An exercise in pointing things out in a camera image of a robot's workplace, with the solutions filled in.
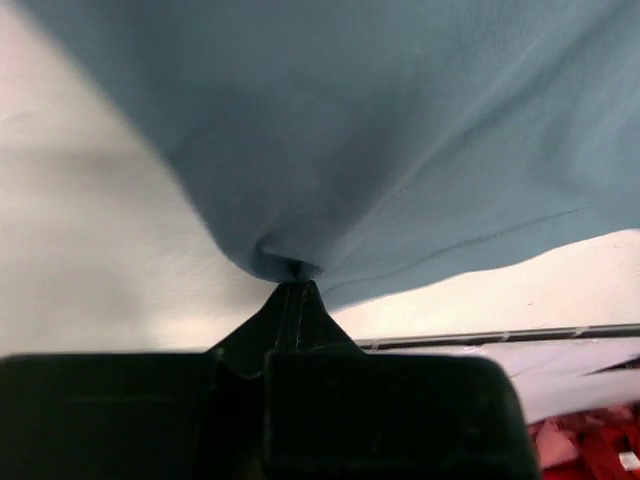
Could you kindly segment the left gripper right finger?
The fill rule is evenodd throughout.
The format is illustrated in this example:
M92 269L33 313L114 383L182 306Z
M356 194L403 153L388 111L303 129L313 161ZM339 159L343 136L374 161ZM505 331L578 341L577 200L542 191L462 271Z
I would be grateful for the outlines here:
M278 331L264 364L270 479L536 479L517 394L481 357L368 354L313 283L263 307Z

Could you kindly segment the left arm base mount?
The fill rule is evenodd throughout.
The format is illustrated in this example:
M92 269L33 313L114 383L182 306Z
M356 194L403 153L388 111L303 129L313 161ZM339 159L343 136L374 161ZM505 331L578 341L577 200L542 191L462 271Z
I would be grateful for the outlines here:
M544 479L639 478L639 406L547 418L529 427Z

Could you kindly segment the grey-blue t-shirt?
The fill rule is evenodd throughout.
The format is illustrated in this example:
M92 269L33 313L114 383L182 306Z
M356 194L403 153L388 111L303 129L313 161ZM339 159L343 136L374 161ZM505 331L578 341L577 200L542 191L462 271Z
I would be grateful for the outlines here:
M639 225L635 1L28 1L222 252L343 306Z

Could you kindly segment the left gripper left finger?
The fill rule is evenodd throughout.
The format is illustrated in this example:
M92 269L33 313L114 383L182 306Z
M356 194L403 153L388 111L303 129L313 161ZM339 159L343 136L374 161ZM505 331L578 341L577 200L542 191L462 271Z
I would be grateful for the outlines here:
M258 459L266 354L293 288L276 287L203 352L38 353L1 361L5 479L233 479Z

